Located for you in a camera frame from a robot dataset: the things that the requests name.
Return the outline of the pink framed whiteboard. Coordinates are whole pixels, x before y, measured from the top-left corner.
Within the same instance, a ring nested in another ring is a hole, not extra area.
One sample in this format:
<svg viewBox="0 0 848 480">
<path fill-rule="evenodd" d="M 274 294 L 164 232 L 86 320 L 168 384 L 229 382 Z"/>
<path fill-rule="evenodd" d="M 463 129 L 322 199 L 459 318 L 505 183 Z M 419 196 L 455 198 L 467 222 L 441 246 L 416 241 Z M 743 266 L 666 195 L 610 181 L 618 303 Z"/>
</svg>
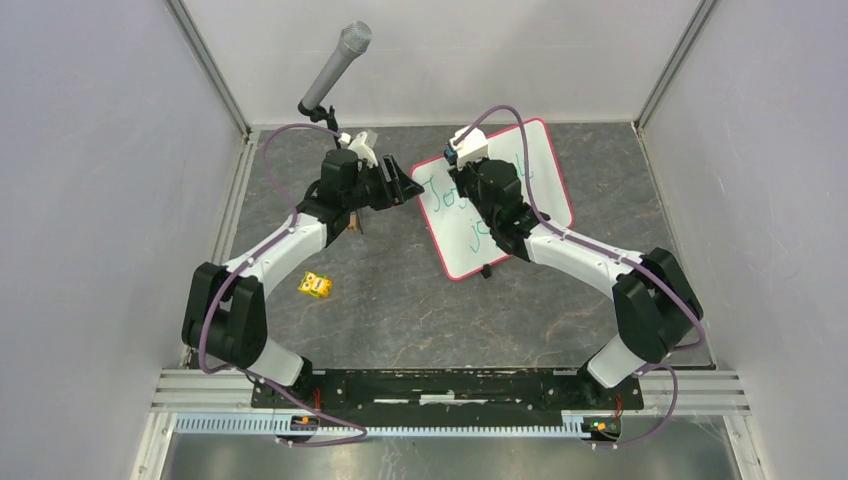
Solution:
<svg viewBox="0 0 848 480">
<path fill-rule="evenodd" d="M 530 181 L 540 211 L 563 226 L 573 224 L 574 214 L 558 155 L 540 118 L 525 122 L 529 148 L 529 167 L 524 167 L 523 144 L 519 128 L 511 126 L 487 136 L 488 153 L 512 163 L 518 175 Z M 426 226 L 433 239 L 446 276 L 460 281 L 508 258 L 489 234 L 471 202 L 462 198 L 447 172 L 442 155 L 414 165 L 410 177 L 424 187 L 418 197 Z"/>
</svg>

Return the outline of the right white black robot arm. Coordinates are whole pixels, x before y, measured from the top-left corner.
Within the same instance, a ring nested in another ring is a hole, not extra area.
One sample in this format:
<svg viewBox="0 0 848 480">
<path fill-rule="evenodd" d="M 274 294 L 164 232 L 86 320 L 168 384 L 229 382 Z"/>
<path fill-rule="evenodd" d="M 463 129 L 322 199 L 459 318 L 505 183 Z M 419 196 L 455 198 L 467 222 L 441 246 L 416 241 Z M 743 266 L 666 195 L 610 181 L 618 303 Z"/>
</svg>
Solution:
<svg viewBox="0 0 848 480">
<path fill-rule="evenodd" d="M 617 332 L 580 369 L 577 392 L 585 405 L 606 406 L 626 377 L 703 343 L 703 308 L 670 251 L 618 249 L 554 223 L 526 201 L 517 168 L 506 161 L 483 158 L 450 166 L 448 174 L 500 250 L 559 270 L 612 300 Z"/>
</svg>

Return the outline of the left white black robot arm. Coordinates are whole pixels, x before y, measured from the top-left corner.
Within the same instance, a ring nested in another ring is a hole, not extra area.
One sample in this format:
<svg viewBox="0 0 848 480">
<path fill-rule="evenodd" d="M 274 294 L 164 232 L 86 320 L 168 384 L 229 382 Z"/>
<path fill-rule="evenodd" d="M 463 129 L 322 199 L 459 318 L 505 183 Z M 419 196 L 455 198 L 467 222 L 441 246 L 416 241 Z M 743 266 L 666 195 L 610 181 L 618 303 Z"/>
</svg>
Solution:
<svg viewBox="0 0 848 480">
<path fill-rule="evenodd" d="M 194 272 L 181 330 L 182 342 L 234 367 L 276 383 L 290 407 L 314 394 L 311 363 L 272 340 L 266 299 L 292 271 L 328 247 L 347 228 L 350 215 L 385 210 L 423 194 L 390 155 L 369 165 L 349 149 L 330 150 L 294 215 L 262 243 L 223 265 Z"/>
</svg>

